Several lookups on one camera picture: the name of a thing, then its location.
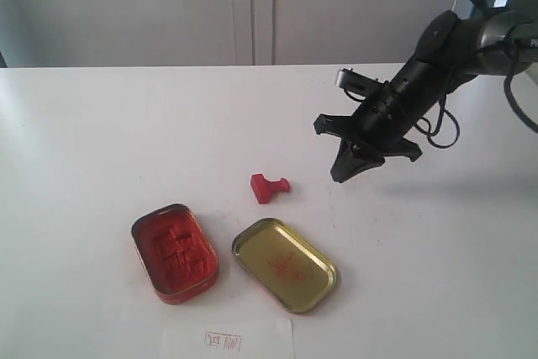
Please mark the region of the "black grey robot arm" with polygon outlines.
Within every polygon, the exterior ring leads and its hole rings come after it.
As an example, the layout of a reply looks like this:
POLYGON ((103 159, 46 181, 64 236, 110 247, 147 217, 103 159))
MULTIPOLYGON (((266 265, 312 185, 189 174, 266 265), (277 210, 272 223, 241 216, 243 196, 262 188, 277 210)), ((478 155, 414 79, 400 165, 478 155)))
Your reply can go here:
POLYGON ((421 149, 404 136, 435 104, 441 106, 441 117, 449 116, 446 97, 480 75, 503 76, 510 107, 536 130, 510 88, 513 77, 536 61, 537 24, 514 10, 491 8, 476 18, 461 19, 452 11, 439 15, 390 81, 339 70, 337 87, 359 106, 350 116, 321 114, 314 121, 317 134, 340 138, 332 179, 343 183, 389 157, 419 159, 421 149))

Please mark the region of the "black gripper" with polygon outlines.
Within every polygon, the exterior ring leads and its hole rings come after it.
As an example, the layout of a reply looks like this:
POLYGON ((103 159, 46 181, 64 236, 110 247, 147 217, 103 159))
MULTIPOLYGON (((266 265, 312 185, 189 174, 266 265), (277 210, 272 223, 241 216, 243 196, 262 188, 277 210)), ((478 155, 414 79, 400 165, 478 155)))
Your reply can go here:
POLYGON ((351 116, 320 114, 314 121, 317 135, 354 136, 341 142, 330 175, 343 183, 385 163, 384 157, 404 156, 416 161, 418 145, 404 138, 414 122, 404 111, 390 85, 381 85, 351 116))

